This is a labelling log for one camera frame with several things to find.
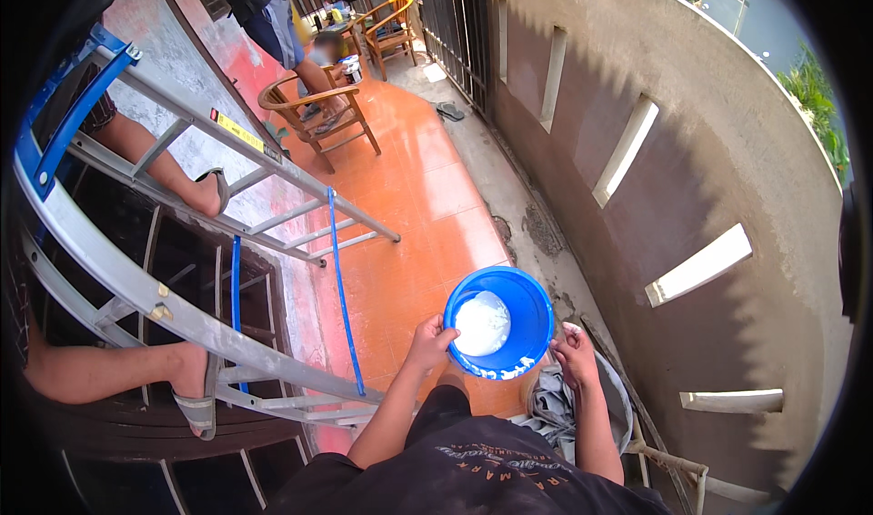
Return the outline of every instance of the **hand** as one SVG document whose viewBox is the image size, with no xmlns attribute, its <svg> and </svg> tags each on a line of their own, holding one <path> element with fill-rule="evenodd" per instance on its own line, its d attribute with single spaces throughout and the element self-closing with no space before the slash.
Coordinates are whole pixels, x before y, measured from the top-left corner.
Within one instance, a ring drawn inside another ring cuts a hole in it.
<svg viewBox="0 0 873 515">
<path fill-rule="evenodd" d="M 564 382 L 571 389 L 579 392 L 589 386 L 600 386 L 600 377 L 595 360 L 595 347 L 581 327 L 569 322 L 563 322 L 564 335 L 567 340 L 552 339 L 549 346 L 555 351 L 555 356 L 561 363 L 564 372 Z"/>
<path fill-rule="evenodd" d="M 434 314 L 416 327 L 403 367 L 429 375 L 445 361 L 445 351 L 458 335 L 461 334 L 454 327 L 442 329 L 442 314 Z"/>
</svg>

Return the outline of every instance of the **aluminum ladder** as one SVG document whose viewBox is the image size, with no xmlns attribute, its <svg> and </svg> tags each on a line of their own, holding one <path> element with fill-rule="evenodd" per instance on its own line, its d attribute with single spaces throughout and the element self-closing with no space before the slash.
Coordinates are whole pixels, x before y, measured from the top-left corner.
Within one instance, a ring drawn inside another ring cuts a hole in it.
<svg viewBox="0 0 873 515">
<path fill-rule="evenodd" d="M 31 129 L 33 121 L 60 81 L 69 75 L 76 65 L 86 60 L 102 66 L 102 70 L 71 107 L 45 151 L 40 150 Z M 116 77 L 179 117 L 136 165 L 132 165 L 78 131 L 81 118 L 90 111 L 96 99 Z M 233 195 L 272 175 L 277 175 L 310 194 L 312 200 L 255 226 L 245 225 L 226 215 L 209 218 L 192 210 L 177 195 L 165 190 L 145 172 L 158 154 L 191 126 L 221 141 L 258 165 L 255 171 L 231 185 Z M 67 312 L 110 346 L 144 346 L 141 340 L 130 335 L 116 323 L 127 314 L 138 312 L 182 339 L 235 362 L 236 367 L 223 368 L 219 372 L 216 385 L 216 398 L 219 400 L 248 410 L 300 422 L 343 428 L 365 422 L 383 399 L 382 392 L 364 388 L 360 383 L 308 366 L 239 333 L 218 318 L 191 305 L 165 284 L 147 274 L 142 267 L 129 259 L 106 238 L 54 178 L 54 171 L 60 164 L 63 152 L 70 151 L 85 164 L 153 198 L 160 205 L 180 210 L 234 237 L 245 238 L 254 244 L 320 266 L 325 266 L 323 256 L 333 252 L 334 248 L 338 250 L 377 236 L 387 237 L 395 242 L 400 240 L 398 234 L 379 224 L 335 192 L 330 195 L 327 186 L 289 160 L 283 159 L 281 154 L 270 149 L 263 142 L 258 146 L 260 140 L 245 131 L 237 132 L 232 126 L 230 129 L 225 127 L 226 124 L 224 126 L 219 124 L 215 110 L 202 106 L 200 100 L 190 91 L 174 80 L 164 77 L 146 60 L 142 60 L 141 51 L 132 44 L 124 44 L 102 26 L 95 25 L 89 39 L 77 51 L 62 60 L 31 104 L 16 141 L 13 168 L 22 192 L 43 226 L 88 274 L 115 296 L 101 308 L 95 308 L 58 272 L 34 238 L 26 230 L 22 230 L 22 242 L 26 255 L 30 258 L 30 267 L 45 290 Z M 331 197 L 333 197 L 334 208 L 348 215 L 347 220 L 335 225 L 336 229 L 361 223 L 371 231 L 313 253 L 301 250 L 299 246 L 330 234 L 330 227 L 309 233 L 289 243 L 265 235 L 264 231 L 272 227 L 326 205 Z M 220 285 L 221 279 L 222 275 L 218 269 L 216 287 Z M 236 390 L 231 386 L 235 383 L 263 380 L 279 380 L 319 394 L 265 399 Z M 314 410 L 320 406 L 339 404 L 348 400 L 362 401 L 363 404 L 338 410 Z"/>
</svg>

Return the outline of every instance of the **metal gate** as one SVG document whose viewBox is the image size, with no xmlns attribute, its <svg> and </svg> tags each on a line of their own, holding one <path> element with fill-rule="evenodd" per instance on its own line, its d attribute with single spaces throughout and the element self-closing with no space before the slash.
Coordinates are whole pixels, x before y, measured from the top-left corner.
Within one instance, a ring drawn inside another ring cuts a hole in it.
<svg viewBox="0 0 873 515">
<path fill-rule="evenodd" d="M 487 6 L 488 0 L 418 0 L 428 52 L 486 119 L 491 81 Z"/>
</svg>

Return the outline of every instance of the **child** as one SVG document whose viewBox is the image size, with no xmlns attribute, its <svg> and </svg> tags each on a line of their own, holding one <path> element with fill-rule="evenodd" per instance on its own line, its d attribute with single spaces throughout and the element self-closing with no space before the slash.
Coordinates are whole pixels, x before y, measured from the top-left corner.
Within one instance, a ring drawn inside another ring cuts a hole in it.
<svg viewBox="0 0 873 515">
<path fill-rule="evenodd" d="M 312 46 L 312 52 L 307 55 L 309 59 L 319 66 L 335 65 L 330 71 L 330 77 L 334 81 L 343 80 L 342 64 L 337 64 L 342 58 L 342 50 L 346 42 L 342 38 L 342 34 L 332 30 L 325 30 L 315 37 L 315 43 Z M 303 80 L 297 80 L 297 92 L 300 98 L 309 95 L 309 89 Z M 311 120 L 316 114 L 321 111 L 319 105 L 315 102 L 307 104 L 300 116 L 300 120 L 306 122 Z"/>
</svg>

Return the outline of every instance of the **orange tile floor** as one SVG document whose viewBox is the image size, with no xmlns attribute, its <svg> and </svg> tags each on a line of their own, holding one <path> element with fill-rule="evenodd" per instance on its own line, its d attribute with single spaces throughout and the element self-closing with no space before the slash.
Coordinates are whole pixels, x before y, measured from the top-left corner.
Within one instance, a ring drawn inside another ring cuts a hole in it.
<svg viewBox="0 0 873 515">
<path fill-rule="evenodd" d="M 390 62 L 411 61 L 398 57 Z M 291 158 L 306 172 L 401 234 L 340 250 L 341 272 L 361 373 L 368 387 L 386 390 L 402 365 L 416 325 L 442 313 L 452 289 L 469 273 L 489 265 L 509 265 L 506 248 L 464 163 L 442 128 L 433 107 L 418 96 L 372 77 L 362 66 L 358 102 L 382 153 L 364 136 L 327 153 L 336 173 L 322 169 L 311 148 L 294 135 L 282 140 Z M 284 87 L 295 96 L 296 82 Z M 277 127 L 287 127 L 273 114 Z M 355 125 L 322 141 L 327 147 L 359 132 Z M 309 215 L 309 228 L 329 225 L 326 209 Z M 345 217 L 337 215 L 339 223 Z M 362 226 L 340 231 L 340 240 L 363 234 Z M 311 243 L 325 248 L 330 237 Z M 336 291 L 333 259 L 312 273 L 319 304 L 327 367 L 354 379 Z M 425 381 L 423 400 L 440 369 Z M 466 377 L 475 415 L 508 417 L 525 412 L 519 399 L 523 379 Z"/>
</svg>

